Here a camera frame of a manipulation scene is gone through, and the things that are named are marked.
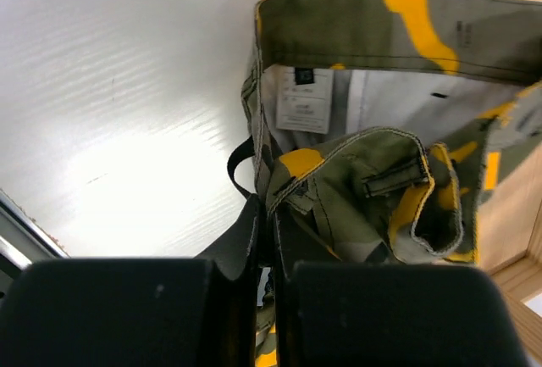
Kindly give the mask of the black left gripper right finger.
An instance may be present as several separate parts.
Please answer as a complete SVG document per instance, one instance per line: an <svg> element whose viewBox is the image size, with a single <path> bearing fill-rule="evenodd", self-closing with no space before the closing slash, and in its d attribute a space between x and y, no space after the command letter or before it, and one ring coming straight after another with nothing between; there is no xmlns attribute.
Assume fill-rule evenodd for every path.
<svg viewBox="0 0 542 367"><path fill-rule="evenodd" d="M481 270L338 260L288 209L273 217L281 366L525 366Z"/></svg>

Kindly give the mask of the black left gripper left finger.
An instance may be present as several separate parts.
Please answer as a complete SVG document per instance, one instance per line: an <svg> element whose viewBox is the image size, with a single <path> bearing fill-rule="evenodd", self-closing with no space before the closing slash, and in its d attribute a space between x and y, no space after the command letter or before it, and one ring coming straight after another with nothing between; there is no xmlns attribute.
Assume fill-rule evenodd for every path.
<svg viewBox="0 0 542 367"><path fill-rule="evenodd" d="M250 196L193 259L31 265L1 307L2 365L254 365L260 213Z"/></svg>

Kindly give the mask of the camouflage yellow green trousers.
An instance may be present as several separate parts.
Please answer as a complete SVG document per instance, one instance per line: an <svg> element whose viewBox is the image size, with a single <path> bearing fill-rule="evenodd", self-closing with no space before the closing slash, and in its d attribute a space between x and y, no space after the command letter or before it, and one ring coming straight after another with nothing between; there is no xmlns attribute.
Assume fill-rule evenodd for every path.
<svg viewBox="0 0 542 367"><path fill-rule="evenodd" d="M541 5L261 0L230 155L255 180L255 365L277 361L274 214L338 260L478 269L478 210L541 141Z"/></svg>

